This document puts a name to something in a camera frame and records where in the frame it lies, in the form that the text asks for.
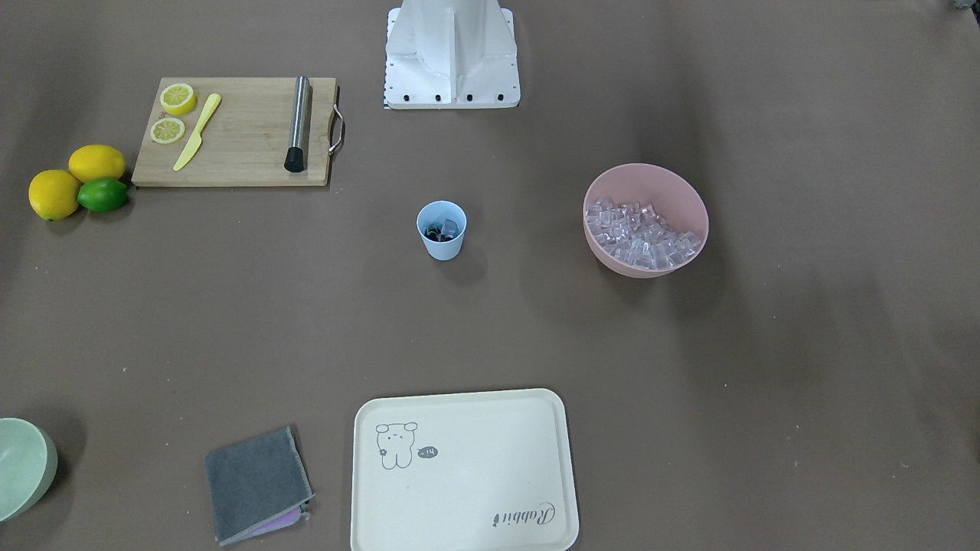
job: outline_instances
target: white tray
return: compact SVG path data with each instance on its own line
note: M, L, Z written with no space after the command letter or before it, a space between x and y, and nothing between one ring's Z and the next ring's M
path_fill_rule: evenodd
M576 537L564 404L551 390L379 398L358 412L354 551L564 551Z

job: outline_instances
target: yellow knife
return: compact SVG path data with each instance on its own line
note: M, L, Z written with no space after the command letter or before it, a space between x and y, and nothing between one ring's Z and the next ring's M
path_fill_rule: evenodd
M208 96L208 101L204 102L201 117L197 120L197 125L191 131L190 137L187 138L187 145L180 152L180 157L177 157L177 162L173 164L174 171L179 171L184 168L184 165L194 158L194 154L201 147L201 131L204 130L204 125L211 119L211 115L215 113L215 109L218 108L219 103L221 103L221 94L211 94Z

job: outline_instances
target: whole yellow lemon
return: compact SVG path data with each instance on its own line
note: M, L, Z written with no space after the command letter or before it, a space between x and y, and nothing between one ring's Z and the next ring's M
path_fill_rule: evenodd
M30 208L46 221L60 220L78 208L80 186L81 182L66 171L39 173L27 189Z
M100 177L119 179L125 173L123 154L114 147L92 144L79 147L68 159L68 170L87 183Z

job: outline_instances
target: lemon slice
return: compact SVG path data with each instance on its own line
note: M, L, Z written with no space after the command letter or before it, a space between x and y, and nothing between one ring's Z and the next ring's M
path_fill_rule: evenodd
M194 88L191 88L190 84L178 82L167 86L160 93L160 105L164 106L164 111L171 115L186 115L197 105L197 96L194 95Z
M179 140L184 133L184 124L180 119L166 117L150 126L150 138L157 143L167 145Z

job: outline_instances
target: bowl of ice cubes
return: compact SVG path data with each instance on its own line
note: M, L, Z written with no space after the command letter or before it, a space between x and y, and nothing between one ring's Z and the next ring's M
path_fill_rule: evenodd
M613 167L589 186L582 205L589 248L607 268L658 277L686 266L708 240L708 210L675 173L643 163Z

